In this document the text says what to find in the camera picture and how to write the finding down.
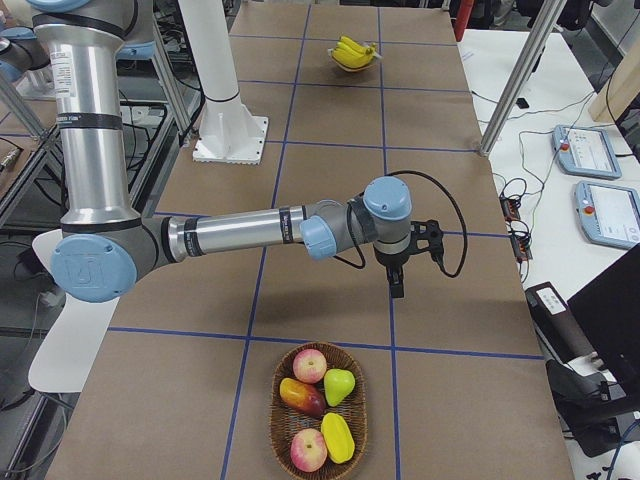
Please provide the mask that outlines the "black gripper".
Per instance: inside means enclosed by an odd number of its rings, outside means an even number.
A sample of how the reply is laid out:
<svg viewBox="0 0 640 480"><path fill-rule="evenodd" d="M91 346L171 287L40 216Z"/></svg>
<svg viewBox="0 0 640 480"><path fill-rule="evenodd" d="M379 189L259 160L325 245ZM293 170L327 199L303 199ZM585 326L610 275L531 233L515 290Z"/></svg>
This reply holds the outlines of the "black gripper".
<svg viewBox="0 0 640 480"><path fill-rule="evenodd" d="M374 242L377 261L386 268L390 295L404 297L403 266L414 255L429 253L431 259L444 270L443 232L436 220L412 221L409 233L395 243Z"/></svg>

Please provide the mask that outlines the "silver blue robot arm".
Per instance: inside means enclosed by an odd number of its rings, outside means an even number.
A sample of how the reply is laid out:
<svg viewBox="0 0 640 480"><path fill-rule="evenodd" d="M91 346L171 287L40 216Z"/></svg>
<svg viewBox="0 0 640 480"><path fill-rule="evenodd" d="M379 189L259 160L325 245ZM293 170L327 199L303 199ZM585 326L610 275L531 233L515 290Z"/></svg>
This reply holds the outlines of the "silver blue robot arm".
<svg viewBox="0 0 640 480"><path fill-rule="evenodd" d="M401 172L371 181L339 203L214 217L155 217L149 190L131 200L116 59L132 47L154 48L149 1L35 1L37 38L49 51L65 161L67 212L49 271L66 293L86 302L118 298L152 271L210 253L301 244L321 260L371 245L391 294L404 294L403 267L429 254L444 261L434 220L412 216Z"/></svg>

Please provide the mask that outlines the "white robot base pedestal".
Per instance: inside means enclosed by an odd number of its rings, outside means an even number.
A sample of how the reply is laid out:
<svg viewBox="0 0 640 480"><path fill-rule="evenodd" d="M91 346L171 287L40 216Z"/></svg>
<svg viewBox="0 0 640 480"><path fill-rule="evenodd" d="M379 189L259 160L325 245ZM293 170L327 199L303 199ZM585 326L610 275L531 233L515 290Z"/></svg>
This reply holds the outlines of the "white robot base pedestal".
<svg viewBox="0 0 640 480"><path fill-rule="evenodd" d="M258 164L269 119L252 115L241 99L223 3L181 1L179 8L205 97L193 158Z"/></svg>

